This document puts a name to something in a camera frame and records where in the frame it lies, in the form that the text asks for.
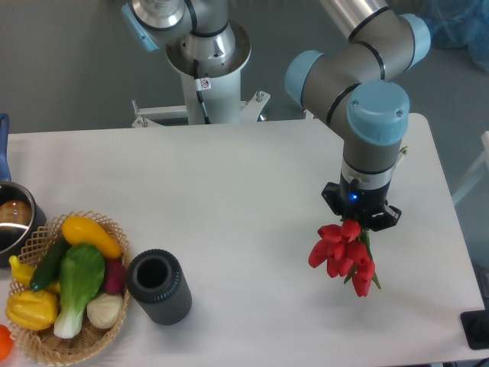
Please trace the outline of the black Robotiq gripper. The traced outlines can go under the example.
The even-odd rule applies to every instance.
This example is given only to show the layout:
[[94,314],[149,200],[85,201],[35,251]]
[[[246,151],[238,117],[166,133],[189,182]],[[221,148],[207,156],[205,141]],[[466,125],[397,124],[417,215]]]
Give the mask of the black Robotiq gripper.
[[381,231],[395,226],[402,211],[387,202],[387,183],[381,188],[360,188],[359,181],[348,183],[340,177],[339,183],[328,182],[322,190],[322,198],[332,212],[342,219],[354,219],[364,229]]

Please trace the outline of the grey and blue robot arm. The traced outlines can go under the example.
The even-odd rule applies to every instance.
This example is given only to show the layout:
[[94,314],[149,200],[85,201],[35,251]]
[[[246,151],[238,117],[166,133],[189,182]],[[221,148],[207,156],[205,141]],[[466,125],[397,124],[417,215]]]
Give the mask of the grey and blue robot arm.
[[[341,176],[322,197],[333,213],[373,231],[395,226],[401,212],[387,191],[406,133],[410,101],[393,82],[428,53],[431,37],[415,15],[396,15],[383,1],[325,1],[348,39],[335,57],[315,50],[289,65],[290,97],[343,140]],[[127,1],[121,9],[147,51],[164,49],[180,73],[192,125],[237,123],[241,69],[251,45],[225,1]]]

